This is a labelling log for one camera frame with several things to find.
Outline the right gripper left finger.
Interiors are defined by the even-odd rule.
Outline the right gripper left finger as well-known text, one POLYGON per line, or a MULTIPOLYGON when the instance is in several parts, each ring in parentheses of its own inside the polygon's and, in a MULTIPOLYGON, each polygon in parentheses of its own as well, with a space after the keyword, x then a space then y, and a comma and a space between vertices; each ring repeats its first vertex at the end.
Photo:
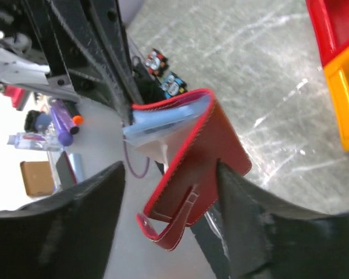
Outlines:
POLYGON ((0 211, 0 278, 103 278, 125 176, 119 161, 74 187, 0 211))

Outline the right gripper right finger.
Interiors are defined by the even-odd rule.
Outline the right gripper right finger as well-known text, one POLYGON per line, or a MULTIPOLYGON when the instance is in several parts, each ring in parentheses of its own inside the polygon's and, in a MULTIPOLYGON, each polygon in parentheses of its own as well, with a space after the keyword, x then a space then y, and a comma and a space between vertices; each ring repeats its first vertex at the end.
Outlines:
POLYGON ((221 162, 216 177, 231 278, 349 278, 349 211, 302 208, 221 162))

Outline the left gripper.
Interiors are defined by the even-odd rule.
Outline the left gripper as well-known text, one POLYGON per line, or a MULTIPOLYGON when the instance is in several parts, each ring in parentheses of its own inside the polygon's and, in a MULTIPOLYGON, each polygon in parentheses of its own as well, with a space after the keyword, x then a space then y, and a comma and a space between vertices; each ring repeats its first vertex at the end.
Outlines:
POLYGON ((133 79, 117 1, 21 1, 40 48, 57 80, 74 91, 131 116, 142 103, 133 79))

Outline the red leather card holder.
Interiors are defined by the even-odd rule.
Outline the red leather card holder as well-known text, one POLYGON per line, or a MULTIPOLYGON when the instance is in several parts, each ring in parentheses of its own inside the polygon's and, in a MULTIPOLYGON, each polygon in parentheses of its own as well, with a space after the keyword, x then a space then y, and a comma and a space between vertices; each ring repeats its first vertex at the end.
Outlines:
POLYGON ((124 139, 163 164, 164 174, 136 216, 143 234, 167 251, 218 198, 216 165, 247 174, 252 163, 214 92, 201 88, 147 105, 132 106, 124 139))

